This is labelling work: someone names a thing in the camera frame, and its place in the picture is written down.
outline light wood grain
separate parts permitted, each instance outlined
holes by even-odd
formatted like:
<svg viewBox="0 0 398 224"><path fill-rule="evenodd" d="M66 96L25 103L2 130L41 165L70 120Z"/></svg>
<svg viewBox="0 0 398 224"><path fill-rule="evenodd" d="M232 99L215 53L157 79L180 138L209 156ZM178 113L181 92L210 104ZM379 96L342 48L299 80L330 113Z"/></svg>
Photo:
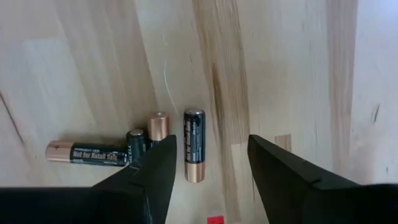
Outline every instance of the light wood grain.
<svg viewBox="0 0 398 224"><path fill-rule="evenodd" d="M285 149L286 151L292 151L292 135L285 134L282 136L275 136L275 145Z"/></svg>
<svg viewBox="0 0 398 224"><path fill-rule="evenodd" d="M0 45L0 91L24 143L6 150L21 151L31 162L20 166L16 159L14 164L36 174L37 180L26 185L93 185L118 169L47 162L45 147L55 139L120 141L133 124L144 124L147 114L157 109L134 5L51 1L43 2L44 8L47 3L53 6L49 14L57 15L58 36L15 38ZM109 28L120 20L122 32L114 25ZM122 40L134 44L115 47ZM8 178L2 185L16 185L19 178Z"/></svg>
<svg viewBox="0 0 398 224"><path fill-rule="evenodd" d="M346 175L398 182L398 2L358 1L351 145Z"/></svg>
<svg viewBox="0 0 398 224"><path fill-rule="evenodd" d="M333 170L340 175L349 157L357 7L357 0L326 2Z"/></svg>
<svg viewBox="0 0 398 224"><path fill-rule="evenodd" d="M360 183L396 181L397 11L393 0L1 1L0 186L93 185L119 169L48 162L47 143L122 141L155 110L178 141L167 223L267 222L249 134ZM207 113L199 184L183 170L191 107Z"/></svg>

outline duracell battery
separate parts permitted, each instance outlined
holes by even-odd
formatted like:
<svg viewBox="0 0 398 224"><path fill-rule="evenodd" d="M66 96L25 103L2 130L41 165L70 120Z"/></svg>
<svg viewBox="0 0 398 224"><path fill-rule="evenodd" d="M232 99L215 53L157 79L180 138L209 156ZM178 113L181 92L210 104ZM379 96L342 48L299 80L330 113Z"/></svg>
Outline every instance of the duracell battery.
<svg viewBox="0 0 398 224"><path fill-rule="evenodd" d="M149 116L148 137L150 147L154 147L169 135L169 116L164 112L155 112Z"/></svg>
<svg viewBox="0 0 398 224"><path fill-rule="evenodd" d="M126 134L127 158L130 166L139 159L147 150L147 138L144 130L134 129Z"/></svg>
<svg viewBox="0 0 398 224"><path fill-rule="evenodd" d="M45 156L48 161L74 164L125 166L127 163L126 147L118 145L52 141Z"/></svg>
<svg viewBox="0 0 398 224"><path fill-rule="evenodd" d="M203 110L184 112L185 178L192 183L205 179L206 115Z"/></svg>

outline copper battery top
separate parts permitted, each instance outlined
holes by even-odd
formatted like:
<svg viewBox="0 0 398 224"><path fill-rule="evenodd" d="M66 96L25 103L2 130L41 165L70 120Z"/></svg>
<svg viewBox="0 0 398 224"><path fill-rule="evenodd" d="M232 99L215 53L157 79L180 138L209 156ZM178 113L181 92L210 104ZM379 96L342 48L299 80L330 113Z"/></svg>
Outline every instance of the copper battery top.
<svg viewBox="0 0 398 224"><path fill-rule="evenodd" d="M149 139L161 141L169 135L169 116L164 112L152 113L148 120Z"/></svg>
<svg viewBox="0 0 398 224"><path fill-rule="evenodd" d="M48 144L45 157L48 161L70 162L70 151L74 142L52 141Z"/></svg>
<svg viewBox="0 0 398 224"><path fill-rule="evenodd" d="M205 162L199 164L185 163L185 179L191 183L199 183L205 179Z"/></svg>

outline lying battery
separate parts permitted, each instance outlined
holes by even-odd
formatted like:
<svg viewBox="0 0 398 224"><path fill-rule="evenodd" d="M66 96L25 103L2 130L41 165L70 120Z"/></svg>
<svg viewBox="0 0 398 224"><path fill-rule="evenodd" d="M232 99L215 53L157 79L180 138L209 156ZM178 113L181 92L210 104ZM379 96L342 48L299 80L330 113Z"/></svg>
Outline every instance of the lying battery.
<svg viewBox="0 0 398 224"><path fill-rule="evenodd" d="M147 139L144 130L134 129L126 134L127 158L130 166L139 159L147 150Z"/></svg>
<svg viewBox="0 0 398 224"><path fill-rule="evenodd" d="M52 141L45 156L48 161L75 164L125 166L127 163L126 147L120 145Z"/></svg>

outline standing battery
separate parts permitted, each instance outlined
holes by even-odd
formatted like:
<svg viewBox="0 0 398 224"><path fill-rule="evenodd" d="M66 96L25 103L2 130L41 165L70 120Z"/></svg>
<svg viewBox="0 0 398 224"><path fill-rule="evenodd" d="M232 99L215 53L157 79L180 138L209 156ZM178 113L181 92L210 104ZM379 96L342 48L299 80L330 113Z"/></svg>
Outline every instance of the standing battery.
<svg viewBox="0 0 398 224"><path fill-rule="evenodd" d="M134 129L126 134L127 158L130 166L139 159L147 150L147 139L144 130Z"/></svg>
<svg viewBox="0 0 398 224"><path fill-rule="evenodd" d="M203 110L184 112L185 178L201 182L205 178L206 115Z"/></svg>
<svg viewBox="0 0 398 224"><path fill-rule="evenodd" d="M155 112L148 119L149 147L157 146L161 140L169 135L169 115L164 112Z"/></svg>

